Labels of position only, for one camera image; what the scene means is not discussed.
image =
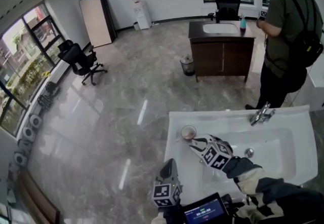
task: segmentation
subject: cabinet door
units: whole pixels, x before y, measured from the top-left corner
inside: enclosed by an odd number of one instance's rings
[[[224,72],[244,75],[249,72],[253,53],[252,43],[224,44]]]
[[[223,43],[191,44],[197,76],[217,76],[223,71]]]

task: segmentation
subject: soap bottle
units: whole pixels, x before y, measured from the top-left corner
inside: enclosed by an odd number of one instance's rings
[[[241,14],[241,24],[240,24],[240,29],[241,30],[246,30],[247,28],[247,22],[245,20],[245,16]]]

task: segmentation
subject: backpack strap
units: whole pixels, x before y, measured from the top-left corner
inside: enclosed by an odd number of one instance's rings
[[[301,18],[302,21],[303,21],[304,28],[306,28],[307,25],[306,25],[306,22],[305,22],[305,17],[304,17],[304,14],[303,14],[303,12],[302,12],[302,9],[300,8],[300,6],[299,6],[297,0],[293,0],[293,2],[294,2],[295,6],[296,6],[296,8],[297,8],[297,11],[298,11],[298,13],[299,13],[300,18]]]
[[[312,4],[313,4],[313,13],[314,13],[314,32],[316,32],[316,6],[315,6],[315,3],[314,3],[314,0],[312,0]]]
[[[305,17],[304,17],[304,14],[297,2],[297,0],[292,0],[297,8],[297,11],[299,13],[299,16],[300,18],[302,19],[303,21],[303,25],[304,25],[304,29],[306,29],[307,25],[306,25],[306,22],[305,22]],[[288,40],[288,38],[284,35],[284,34],[280,34],[281,38],[283,39],[283,41],[290,47],[292,45],[292,43]]]

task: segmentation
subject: vanity cabinet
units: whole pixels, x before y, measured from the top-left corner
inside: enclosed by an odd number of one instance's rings
[[[203,76],[244,76],[247,81],[253,53],[254,36],[250,29],[238,33],[210,34],[206,22],[189,23],[189,38],[196,79]]]

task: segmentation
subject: countertop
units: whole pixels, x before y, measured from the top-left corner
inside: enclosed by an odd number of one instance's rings
[[[233,24],[236,26],[238,32],[234,34],[230,33],[206,33],[203,30],[204,24],[215,24],[215,21],[192,21],[189,23],[189,38],[190,39],[206,39],[206,38],[251,38],[255,39],[255,36],[252,34],[249,26],[245,31],[241,31],[240,21],[235,20],[223,20],[220,24]]]

